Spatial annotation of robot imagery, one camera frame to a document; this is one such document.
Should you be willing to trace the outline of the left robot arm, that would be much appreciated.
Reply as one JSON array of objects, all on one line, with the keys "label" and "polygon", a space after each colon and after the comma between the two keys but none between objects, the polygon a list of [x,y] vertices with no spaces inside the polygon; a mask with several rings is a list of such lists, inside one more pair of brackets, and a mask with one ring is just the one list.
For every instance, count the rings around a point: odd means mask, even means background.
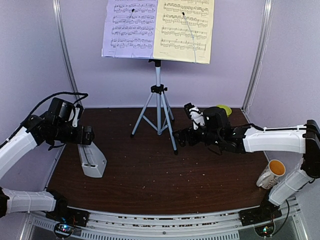
[{"label": "left robot arm", "polygon": [[[3,177],[25,154],[40,146],[49,145],[49,150],[60,146],[77,144],[89,146],[95,138],[91,126],[79,125],[84,111],[78,100],[69,102],[58,98],[59,92],[45,98],[51,100],[50,106],[40,116],[32,111],[19,127],[0,146],[0,175]],[[51,191],[16,191],[0,189],[0,215],[4,217],[14,212],[52,212],[61,222],[72,218],[65,197]]]}]

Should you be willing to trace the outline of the yellow sheet music page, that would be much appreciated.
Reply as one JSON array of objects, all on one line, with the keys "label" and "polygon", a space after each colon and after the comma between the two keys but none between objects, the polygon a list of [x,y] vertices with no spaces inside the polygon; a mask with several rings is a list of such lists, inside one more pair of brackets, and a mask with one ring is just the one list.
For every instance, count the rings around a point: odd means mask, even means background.
[{"label": "yellow sheet music page", "polygon": [[214,8],[214,0],[159,0],[153,57],[208,65]]}]

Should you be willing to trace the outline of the white metronome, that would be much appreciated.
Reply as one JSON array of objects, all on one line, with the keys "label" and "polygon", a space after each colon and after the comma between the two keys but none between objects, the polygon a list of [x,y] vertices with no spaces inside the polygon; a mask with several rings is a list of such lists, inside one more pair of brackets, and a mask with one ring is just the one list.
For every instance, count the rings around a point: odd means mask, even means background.
[{"label": "white metronome", "polygon": [[78,144],[77,146],[84,175],[91,178],[102,178],[108,162],[102,151],[94,142],[90,145]]}]

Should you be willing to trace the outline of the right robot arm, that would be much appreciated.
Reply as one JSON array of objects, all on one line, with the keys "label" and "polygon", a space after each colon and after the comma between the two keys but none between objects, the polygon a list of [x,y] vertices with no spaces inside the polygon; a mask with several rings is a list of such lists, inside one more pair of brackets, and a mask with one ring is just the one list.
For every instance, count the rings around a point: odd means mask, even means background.
[{"label": "right robot arm", "polygon": [[287,198],[307,183],[320,177],[320,128],[309,119],[306,124],[267,128],[247,123],[232,127],[226,111],[217,106],[200,111],[188,103],[184,106],[192,126],[173,132],[178,144],[214,145],[220,151],[236,154],[275,151],[302,154],[302,162],[280,182],[274,181],[262,206],[256,210],[259,220],[268,220]]}]

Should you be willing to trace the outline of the white folding music stand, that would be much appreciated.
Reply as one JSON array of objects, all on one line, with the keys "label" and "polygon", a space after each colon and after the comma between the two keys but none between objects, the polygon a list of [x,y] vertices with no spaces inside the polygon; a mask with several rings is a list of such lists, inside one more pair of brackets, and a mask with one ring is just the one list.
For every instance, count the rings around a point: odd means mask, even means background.
[{"label": "white folding music stand", "polygon": [[155,59],[154,57],[147,58],[147,60],[150,63],[154,63],[155,85],[150,88],[150,94],[140,112],[131,135],[135,135],[141,120],[145,120],[152,126],[158,135],[161,135],[164,130],[168,130],[172,134],[173,128],[171,122],[174,121],[174,116],[165,94],[167,88],[161,83],[161,64],[162,61],[168,60]]}]

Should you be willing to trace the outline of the purple sheet music page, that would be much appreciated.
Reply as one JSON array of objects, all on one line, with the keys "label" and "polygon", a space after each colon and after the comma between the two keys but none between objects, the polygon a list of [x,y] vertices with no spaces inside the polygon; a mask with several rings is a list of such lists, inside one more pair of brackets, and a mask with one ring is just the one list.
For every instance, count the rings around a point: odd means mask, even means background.
[{"label": "purple sheet music page", "polygon": [[101,56],[151,59],[158,2],[109,0],[106,6]]}]

